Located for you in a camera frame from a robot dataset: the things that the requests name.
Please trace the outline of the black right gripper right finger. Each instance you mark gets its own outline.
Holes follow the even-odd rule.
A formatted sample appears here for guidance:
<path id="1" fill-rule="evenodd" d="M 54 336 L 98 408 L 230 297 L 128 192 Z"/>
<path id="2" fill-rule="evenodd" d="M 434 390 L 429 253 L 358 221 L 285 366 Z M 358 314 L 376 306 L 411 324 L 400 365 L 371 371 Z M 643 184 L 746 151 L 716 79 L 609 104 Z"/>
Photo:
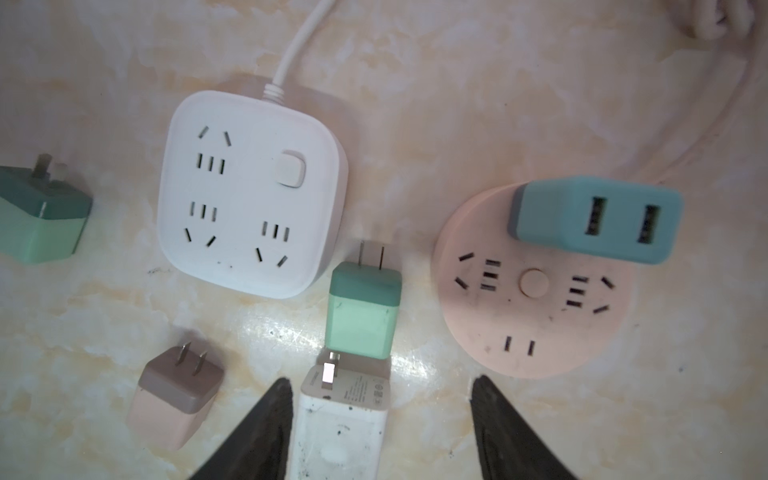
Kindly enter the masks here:
<path id="1" fill-rule="evenodd" d="M 489 377 L 474 380 L 470 405 L 483 478 L 574 477 Z"/>

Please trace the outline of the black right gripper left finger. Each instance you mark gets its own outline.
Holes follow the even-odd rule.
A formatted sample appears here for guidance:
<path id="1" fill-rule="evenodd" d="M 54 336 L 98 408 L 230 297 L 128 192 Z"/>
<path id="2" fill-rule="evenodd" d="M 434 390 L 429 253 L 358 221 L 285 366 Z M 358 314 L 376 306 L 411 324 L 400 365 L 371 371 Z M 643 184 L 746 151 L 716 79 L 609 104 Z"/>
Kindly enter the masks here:
<path id="1" fill-rule="evenodd" d="M 291 383 L 279 378 L 191 479 L 284 479 L 293 416 Z"/>

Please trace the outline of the green charger plug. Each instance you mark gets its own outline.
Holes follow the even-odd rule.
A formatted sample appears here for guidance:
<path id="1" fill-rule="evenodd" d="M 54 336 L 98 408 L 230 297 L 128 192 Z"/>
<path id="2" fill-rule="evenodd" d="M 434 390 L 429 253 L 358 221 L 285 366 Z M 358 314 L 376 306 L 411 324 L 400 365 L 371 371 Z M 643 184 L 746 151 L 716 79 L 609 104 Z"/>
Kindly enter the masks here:
<path id="1" fill-rule="evenodd" d="M 375 360 L 391 356 L 403 291 L 400 256 L 391 246 L 361 241 L 331 275 L 325 347 Z"/>
<path id="2" fill-rule="evenodd" d="M 92 197 L 52 161 L 42 153 L 30 168 L 1 168 L 1 252 L 21 263 L 72 256 L 91 212 Z"/>

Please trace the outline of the teal dual USB charger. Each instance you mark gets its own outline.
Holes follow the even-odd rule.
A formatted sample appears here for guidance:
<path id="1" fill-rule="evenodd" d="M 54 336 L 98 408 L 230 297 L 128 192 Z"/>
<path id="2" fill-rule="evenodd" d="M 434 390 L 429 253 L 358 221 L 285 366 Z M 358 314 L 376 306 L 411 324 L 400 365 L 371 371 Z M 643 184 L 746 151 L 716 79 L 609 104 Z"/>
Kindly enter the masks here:
<path id="1" fill-rule="evenodd" d="M 671 254 L 683 214 L 675 190 L 593 176 L 536 180 L 512 196 L 515 239 L 568 252 L 657 265 Z"/>

